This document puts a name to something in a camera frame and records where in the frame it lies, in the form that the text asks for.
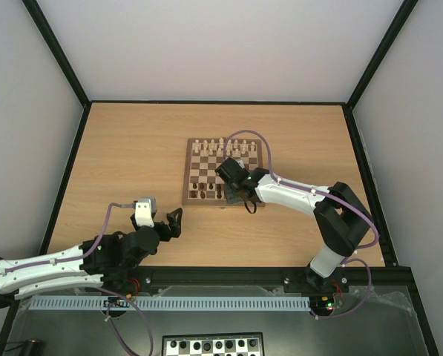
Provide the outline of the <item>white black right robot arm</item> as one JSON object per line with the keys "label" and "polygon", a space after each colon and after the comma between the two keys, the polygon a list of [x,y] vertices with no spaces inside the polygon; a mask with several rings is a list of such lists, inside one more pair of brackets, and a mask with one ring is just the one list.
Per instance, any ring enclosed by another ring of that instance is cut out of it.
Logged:
{"label": "white black right robot arm", "polygon": [[315,290],[329,286],[333,272],[356,250],[378,242],[379,232],[370,213],[342,182],[332,187],[307,185],[264,168],[248,171],[241,161],[232,158],[215,172],[244,203],[282,205],[315,218],[323,242],[306,269],[308,284]]}

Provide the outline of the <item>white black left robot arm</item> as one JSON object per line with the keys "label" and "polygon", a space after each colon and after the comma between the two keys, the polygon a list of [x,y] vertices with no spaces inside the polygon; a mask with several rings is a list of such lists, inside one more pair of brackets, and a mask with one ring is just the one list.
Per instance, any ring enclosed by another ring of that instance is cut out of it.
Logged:
{"label": "white black left robot arm", "polygon": [[0,309],[15,300],[46,291],[105,287],[122,290],[131,271],[148,256],[157,253],[161,242],[178,238],[182,231],[183,210],[178,208],[155,222],[156,211],[148,202],[131,204],[134,213],[130,233],[107,233],[110,214],[92,240],[63,251],[21,260],[0,257]]}

